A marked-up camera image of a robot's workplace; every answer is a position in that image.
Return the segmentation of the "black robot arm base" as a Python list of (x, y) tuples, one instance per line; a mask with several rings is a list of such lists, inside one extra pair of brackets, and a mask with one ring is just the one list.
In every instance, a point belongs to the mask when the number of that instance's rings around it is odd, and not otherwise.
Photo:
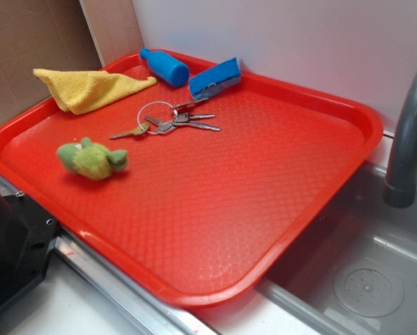
[(44, 280), (57, 230), (28, 195), (0, 194), (0, 312)]

